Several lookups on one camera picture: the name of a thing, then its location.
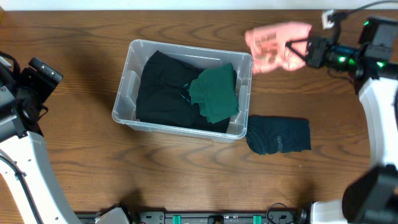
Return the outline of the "pink printed shirt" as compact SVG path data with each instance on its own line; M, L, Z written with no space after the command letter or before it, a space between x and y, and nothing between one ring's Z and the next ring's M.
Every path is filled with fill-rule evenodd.
M312 25L304 22L283 22L247 30L244 37L254 59L253 73L269 73L277 68L292 72L304 67L305 61L285 47L285 43L307 39L311 29ZM295 43L292 47L305 54L307 42Z

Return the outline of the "dark teal garment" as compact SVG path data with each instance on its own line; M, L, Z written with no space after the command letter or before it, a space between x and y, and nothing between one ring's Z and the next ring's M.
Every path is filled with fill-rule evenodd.
M253 115L246 142L259 155L311 150L310 122L305 118Z

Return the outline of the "black garment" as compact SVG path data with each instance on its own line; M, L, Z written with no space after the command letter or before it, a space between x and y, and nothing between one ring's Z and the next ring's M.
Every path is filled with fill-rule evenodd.
M192 80L203 71L156 51L144 65L136 100L136 118L141 122L202 128L207 124L199 106L189 102Z

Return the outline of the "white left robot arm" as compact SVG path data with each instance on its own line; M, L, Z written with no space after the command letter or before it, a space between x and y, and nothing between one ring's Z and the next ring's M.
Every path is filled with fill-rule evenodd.
M50 165L39 120L61 73L34 57L21 69L1 53L1 175L25 223L132 223L128 210L115 205L97 214L75 213Z

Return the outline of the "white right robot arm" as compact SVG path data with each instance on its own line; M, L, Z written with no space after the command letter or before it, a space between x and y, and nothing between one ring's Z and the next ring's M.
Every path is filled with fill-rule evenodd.
M366 115L370 167L341 199L301 209L296 223L397 223L397 64L389 61L397 21L367 18L356 49L338 43L345 17L328 16L332 38L307 37L299 57L308 67L349 73Z

